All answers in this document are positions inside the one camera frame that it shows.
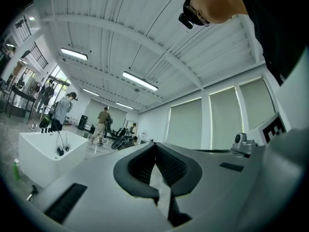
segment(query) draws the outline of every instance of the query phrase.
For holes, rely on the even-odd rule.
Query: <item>person in tan shirt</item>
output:
[[[93,141],[97,137],[98,134],[99,134],[99,142],[101,143],[103,133],[105,130],[105,121],[108,116],[109,116],[108,108],[105,107],[104,111],[100,112],[98,115],[98,124],[96,126],[95,132],[93,133],[93,136],[91,137],[91,140],[90,140],[91,144],[93,144]]]

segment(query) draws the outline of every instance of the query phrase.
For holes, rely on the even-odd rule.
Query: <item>neck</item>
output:
[[[227,0],[229,5],[231,6],[232,13],[247,15],[247,9],[242,0]]]

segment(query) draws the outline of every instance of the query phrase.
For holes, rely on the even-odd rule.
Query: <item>white bin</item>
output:
[[[60,131],[63,144],[70,145],[59,156],[57,147],[63,146],[58,133],[28,132],[19,134],[18,151],[21,171],[39,186],[45,188],[67,173],[86,157],[88,140],[67,131]]]

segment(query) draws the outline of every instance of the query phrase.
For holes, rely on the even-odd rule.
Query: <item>ceiling light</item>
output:
[[[141,84],[141,85],[143,85],[143,86],[145,86],[145,87],[147,87],[147,88],[149,88],[149,89],[151,89],[153,91],[157,91],[158,90],[158,88],[156,86],[154,86],[154,85],[152,85],[152,84],[150,84],[150,83],[140,79],[139,77],[137,77],[135,75],[130,74],[129,72],[124,72],[123,76],[126,77],[126,78],[129,78],[132,81],[137,82],[137,83],[139,83],[139,84]]]
[[[99,96],[97,93],[91,92],[91,91],[89,91],[89,90],[87,90],[87,89],[85,89],[85,88],[83,88],[83,91],[86,91],[86,92],[88,92],[88,93],[90,93],[90,94],[93,94],[93,95]]]
[[[87,60],[88,59],[87,54],[84,54],[84,53],[76,52],[76,51],[69,50],[69,49],[66,49],[66,48],[61,48],[61,51],[64,54],[68,54],[68,55],[71,55],[73,57],[81,58],[83,60]]]
[[[20,59],[19,61],[23,62],[24,64],[28,64],[27,62],[25,62],[25,61],[23,61],[23,60],[21,60],[21,59]]]
[[[118,105],[120,105],[120,106],[124,106],[124,107],[126,107],[126,108],[128,108],[128,109],[133,109],[133,107],[123,105],[123,104],[121,104],[121,103],[119,103],[119,102],[116,102],[116,104],[118,104]]]

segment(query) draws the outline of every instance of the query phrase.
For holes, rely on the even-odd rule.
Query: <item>metal railing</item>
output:
[[[25,16],[23,16],[22,18],[18,19],[15,22],[15,27],[16,27],[17,31],[19,32],[23,41],[25,41],[27,38],[30,37],[31,32],[29,30],[29,27],[28,27],[28,24],[27,24],[27,19],[25,18]]]
[[[39,50],[37,44],[34,42],[29,47],[30,53],[33,55],[34,59],[37,61],[37,63],[44,69],[46,65],[48,65],[48,62],[42,55],[41,51]]]

